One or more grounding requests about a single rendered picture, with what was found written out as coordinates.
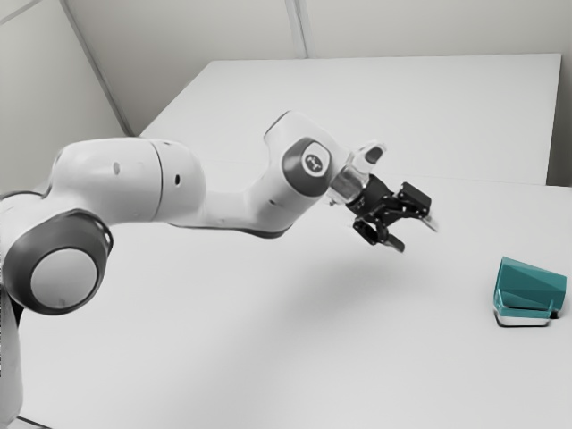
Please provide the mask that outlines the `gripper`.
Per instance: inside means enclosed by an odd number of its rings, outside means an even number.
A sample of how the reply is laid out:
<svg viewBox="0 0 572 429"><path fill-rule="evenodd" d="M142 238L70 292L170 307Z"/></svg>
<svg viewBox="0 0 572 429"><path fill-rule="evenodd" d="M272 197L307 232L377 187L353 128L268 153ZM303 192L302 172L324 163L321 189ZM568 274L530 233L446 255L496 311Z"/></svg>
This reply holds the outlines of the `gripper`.
<svg viewBox="0 0 572 429"><path fill-rule="evenodd" d="M397 199L399 211L387 209ZM383 244L403 253L405 244L389 232L389 226L403 217L420 220L432 231L439 225L433 218L432 199L422 190L404 181L394 193L375 175L368 176L368 183L357 198L347 204L355 216L353 229L370 245Z"/></svg>

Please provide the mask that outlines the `teal faceted mug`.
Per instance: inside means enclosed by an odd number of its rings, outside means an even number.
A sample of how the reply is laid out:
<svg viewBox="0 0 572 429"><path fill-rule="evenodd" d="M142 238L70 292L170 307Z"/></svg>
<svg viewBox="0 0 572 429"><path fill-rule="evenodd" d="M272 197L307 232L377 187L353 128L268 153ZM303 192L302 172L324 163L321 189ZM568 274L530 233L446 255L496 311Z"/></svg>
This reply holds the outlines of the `teal faceted mug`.
<svg viewBox="0 0 572 429"><path fill-rule="evenodd" d="M502 328L544 328L564 307L565 275L503 257L492 295L497 325Z"/></svg>

